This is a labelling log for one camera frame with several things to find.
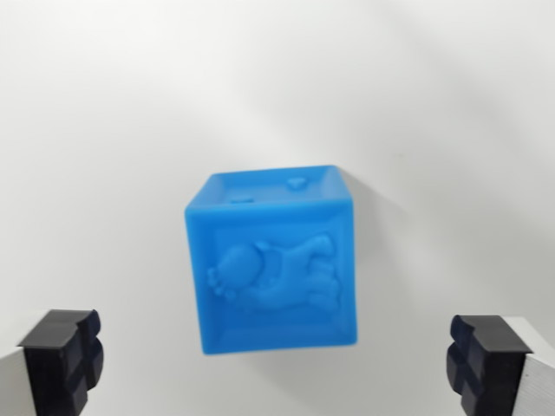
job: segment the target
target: blue cube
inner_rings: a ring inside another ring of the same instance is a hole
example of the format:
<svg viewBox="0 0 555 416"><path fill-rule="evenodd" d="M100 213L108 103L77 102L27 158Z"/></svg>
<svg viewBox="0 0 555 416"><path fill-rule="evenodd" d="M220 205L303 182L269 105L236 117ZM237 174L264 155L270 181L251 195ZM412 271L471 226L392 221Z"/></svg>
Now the blue cube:
<svg viewBox="0 0 555 416"><path fill-rule="evenodd" d="M214 174L186 228L205 354L356 342L353 202L336 167Z"/></svg>

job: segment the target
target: cartoon animal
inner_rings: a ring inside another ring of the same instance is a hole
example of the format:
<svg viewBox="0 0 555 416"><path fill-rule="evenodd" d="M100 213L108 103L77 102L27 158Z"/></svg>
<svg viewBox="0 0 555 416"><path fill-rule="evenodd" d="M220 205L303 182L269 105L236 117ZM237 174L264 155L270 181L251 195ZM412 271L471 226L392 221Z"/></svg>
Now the cartoon animal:
<svg viewBox="0 0 555 416"><path fill-rule="evenodd" d="M332 312L339 307L340 291L330 261L333 254L333 242L326 234L292 248L265 241L238 244L208 270L208 284L214 294L245 311L309 304Z"/></svg>

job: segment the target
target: white wall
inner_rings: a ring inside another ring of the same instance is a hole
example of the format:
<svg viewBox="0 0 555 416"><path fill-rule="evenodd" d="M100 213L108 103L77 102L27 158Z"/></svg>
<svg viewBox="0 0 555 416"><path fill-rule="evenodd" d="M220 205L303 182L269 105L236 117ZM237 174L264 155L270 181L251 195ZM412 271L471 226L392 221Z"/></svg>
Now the white wall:
<svg viewBox="0 0 555 416"><path fill-rule="evenodd" d="M96 308L87 416L462 415L452 315L555 343L555 5L0 0L0 310ZM183 208L333 163L354 348L200 352Z"/></svg>

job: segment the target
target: block face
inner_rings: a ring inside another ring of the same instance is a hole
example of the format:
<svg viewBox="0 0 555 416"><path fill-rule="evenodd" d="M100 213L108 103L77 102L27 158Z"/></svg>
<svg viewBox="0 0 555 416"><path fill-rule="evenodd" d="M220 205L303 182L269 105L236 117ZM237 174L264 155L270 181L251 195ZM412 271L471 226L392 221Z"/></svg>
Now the block face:
<svg viewBox="0 0 555 416"><path fill-rule="evenodd" d="M526 355L532 350L496 315L460 316L451 324L447 377L468 416L511 416Z"/></svg>
<svg viewBox="0 0 555 416"><path fill-rule="evenodd" d="M356 341L352 200L335 167L212 176L186 225L205 353Z"/></svg>

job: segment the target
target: block top face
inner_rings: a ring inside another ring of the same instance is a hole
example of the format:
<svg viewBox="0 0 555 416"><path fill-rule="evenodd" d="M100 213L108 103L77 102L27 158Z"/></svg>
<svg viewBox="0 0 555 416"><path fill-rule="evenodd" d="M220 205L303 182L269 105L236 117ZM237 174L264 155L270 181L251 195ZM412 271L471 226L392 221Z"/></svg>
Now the block top face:
<svg viewBox="0 0 555 416"><path fill-rule="evenodd" d="M187 210L351 200L335 166L216 173Z"/></svg>

